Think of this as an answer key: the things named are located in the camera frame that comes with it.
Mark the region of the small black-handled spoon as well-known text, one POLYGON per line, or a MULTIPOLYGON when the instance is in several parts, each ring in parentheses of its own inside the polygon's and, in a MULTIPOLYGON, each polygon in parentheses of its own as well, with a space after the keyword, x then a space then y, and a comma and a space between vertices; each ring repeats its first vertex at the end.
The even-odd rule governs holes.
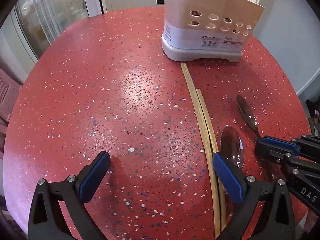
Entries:
POLYGON ((242 169, 245 162, 244 144, 236 129, 224 127, 221 134, 221 152, 235 166, 242 169))

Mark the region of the short wooden chopstick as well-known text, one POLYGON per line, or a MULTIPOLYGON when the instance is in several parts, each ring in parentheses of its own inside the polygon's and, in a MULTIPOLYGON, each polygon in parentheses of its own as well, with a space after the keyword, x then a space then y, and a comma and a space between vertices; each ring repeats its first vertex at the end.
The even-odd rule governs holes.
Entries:
MULTIPOLYGON (((216 136, 215 132, 212 126, 212 122, 208 113, 208 109, 206 106, 206 103, 204 101, 203 95, 201 93, 200 89, 196 89, 197 95, 199 97, 199 101, 201 104, 201 108, 204 114, 204 118, 206 121, 209 137, 210 137, 210 145, 212 147, 213 155, 216 154, 219 151, 217 142, 216 142, 216 136)), ((219 204, 220 204, 220 231, 222 232, 223 229, 226 227, 226 201, 225 201, 225 189, 221 183, 221 180, 217 177, 217 189, 219 191, 219 204)))

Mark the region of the long wooden chopstick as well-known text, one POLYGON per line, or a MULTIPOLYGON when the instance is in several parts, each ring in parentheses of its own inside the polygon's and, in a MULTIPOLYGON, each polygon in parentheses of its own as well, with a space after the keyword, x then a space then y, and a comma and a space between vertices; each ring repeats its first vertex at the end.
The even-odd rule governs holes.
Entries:
POLYGON ((186 63, 184 62, 181 63, 181 69, 182 69, 185 81, 187 83, 189 94, 193 103, 194 112, 197 118, 197 124, 200 130, 202 144, 204 146, 204 152, 206 156, 206 162, 207 162, 208 173, 209 173, 209 181, 210 181, 210 188, 211 188, 210 191, 212 195, 214 234, 215 234, 215 238, 217 238, 221 233, 220 201, 219 201, 219 191, 217 188, 216 175, 215 175, 213 163, 212 163, 213 153, 212 153, 212 148, 210 144, 209 132, 208 132, 207 124, 205 121, 204 113, 202 110, 202 106, 199 100, 199 96, 194 86, 193 80, 191 78, 191 75, 189 73, 186 63))

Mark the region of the pink plastic stool stack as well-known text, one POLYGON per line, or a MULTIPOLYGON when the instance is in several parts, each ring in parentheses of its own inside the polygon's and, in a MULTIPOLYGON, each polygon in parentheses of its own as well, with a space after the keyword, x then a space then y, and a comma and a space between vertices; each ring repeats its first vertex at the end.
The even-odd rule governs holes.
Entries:
POLYGON ((21 86, 5 71, 1 70, 1 132, 6 133, 21 86))

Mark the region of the beige utensil holder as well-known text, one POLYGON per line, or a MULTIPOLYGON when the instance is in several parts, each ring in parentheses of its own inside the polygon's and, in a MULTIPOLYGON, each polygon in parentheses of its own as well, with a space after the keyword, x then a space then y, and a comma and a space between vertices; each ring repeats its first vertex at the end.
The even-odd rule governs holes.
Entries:
POLYGON ((178 62, 239 62, 263 10, 250 0, 164 0, 162 49, 178 62))

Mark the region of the glass sliding door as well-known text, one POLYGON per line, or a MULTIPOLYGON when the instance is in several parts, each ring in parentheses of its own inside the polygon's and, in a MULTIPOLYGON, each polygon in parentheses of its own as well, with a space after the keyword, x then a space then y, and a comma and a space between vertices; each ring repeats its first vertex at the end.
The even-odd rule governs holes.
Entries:
POLYGON ((38 59, 68 26, 88 18, 85 0, 18 0, 14 11, 38 59))

